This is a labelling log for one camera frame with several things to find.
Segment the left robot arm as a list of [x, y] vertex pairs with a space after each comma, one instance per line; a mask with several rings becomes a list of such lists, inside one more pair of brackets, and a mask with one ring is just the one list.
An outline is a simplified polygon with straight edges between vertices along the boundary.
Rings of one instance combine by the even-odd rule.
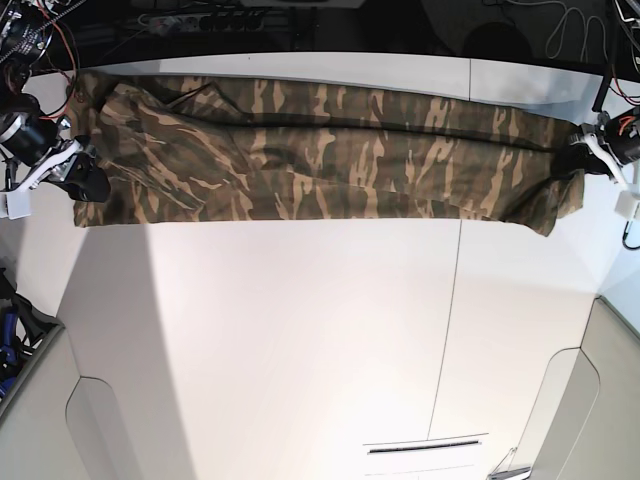
[[[621, 42], [629, 43], [631, 63], [639, 66], [639, 3], [611, 3], [611, 37], [607, 41], [607, 64], [591, 111], [596, 120], [581, 125], [551, 163], [553, 178], [567, 178], [576, 172], [605, 175], [623, 191], [639, 191], [639, 97], [626, 93], [616, 71]], [[611, 115], [604, 109], [606, 95], [624, 100], [628, 109]]]

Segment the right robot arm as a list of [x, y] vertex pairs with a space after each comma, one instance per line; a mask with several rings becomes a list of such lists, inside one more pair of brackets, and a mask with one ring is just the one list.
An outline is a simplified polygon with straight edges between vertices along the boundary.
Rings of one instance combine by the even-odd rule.
[[[79, 1], [3, 1], [1, 3], [1, 159], [5, 165], [1, 216], [29, 214], [30, 192], [51, 184], [81, 202], [105, 202], [111, 192], [106, 173], [97, 165], [90, 137], [65, 139], [71, 127], [67, 108], [79, 79], [79, 62], [59, 25]], [[71, 59], [65, 101], [46, 113], [24, 91], [32, 67], [59, 33]]]

